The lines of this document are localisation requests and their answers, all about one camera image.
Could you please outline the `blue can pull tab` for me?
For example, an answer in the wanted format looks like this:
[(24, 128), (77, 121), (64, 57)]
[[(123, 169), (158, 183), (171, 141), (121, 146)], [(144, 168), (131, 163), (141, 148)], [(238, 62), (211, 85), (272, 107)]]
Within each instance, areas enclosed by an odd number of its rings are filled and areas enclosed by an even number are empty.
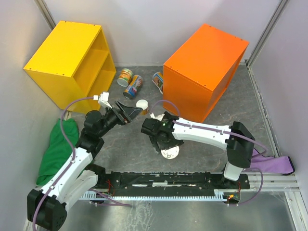
[(161, 154), (165, 159), (174, 159), (179, 155), (180, 149), (178, 146), (161, 150)]

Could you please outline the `orange shelf cabinet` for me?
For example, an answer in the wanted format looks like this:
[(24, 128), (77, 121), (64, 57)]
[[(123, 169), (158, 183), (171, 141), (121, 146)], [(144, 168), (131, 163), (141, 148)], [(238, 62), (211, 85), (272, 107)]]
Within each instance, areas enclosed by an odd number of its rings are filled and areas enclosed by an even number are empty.
[(203, 24), (163, 66), (163, 106), (203, 122), (229, 86), (249, 42)]

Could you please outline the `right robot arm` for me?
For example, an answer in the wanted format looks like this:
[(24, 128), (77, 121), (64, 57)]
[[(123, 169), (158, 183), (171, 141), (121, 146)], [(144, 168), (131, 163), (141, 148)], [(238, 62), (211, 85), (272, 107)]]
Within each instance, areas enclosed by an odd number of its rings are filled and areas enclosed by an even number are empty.
[(174, 159), (184, 141), (194, 141), (218, 147), (227, 152), (227, 163), (221, 184), (232, 188), (241, 172), (251, 166), (255, 138), (240, 122), (231, 126), (207, 125), (192, 122), (164, 112), (145, 119), (141, 132), (150, 138), (155, 150), (165, 159)]

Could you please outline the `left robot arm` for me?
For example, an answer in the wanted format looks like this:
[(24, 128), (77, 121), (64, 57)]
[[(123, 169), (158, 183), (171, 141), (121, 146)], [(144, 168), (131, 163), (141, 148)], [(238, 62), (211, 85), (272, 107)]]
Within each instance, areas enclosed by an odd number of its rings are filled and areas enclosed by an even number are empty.
[(48, 231), (59, 230), (69, 210), (86, 191), (106, 184), (104, 168), (90, 168), (104, 144), (102, 137), (114, 126), (130, 123), (142, 111), (119, 101), (116, 105), (108, 105), (104, 115), (97, 110), (86, 114), (80, 138), (76, 145), (70, 146), (72, 153), (66, 162), (40, 190), (33, 189), (28, 194), (27, 219), (32, 222), (33, 230), (37, 226)]

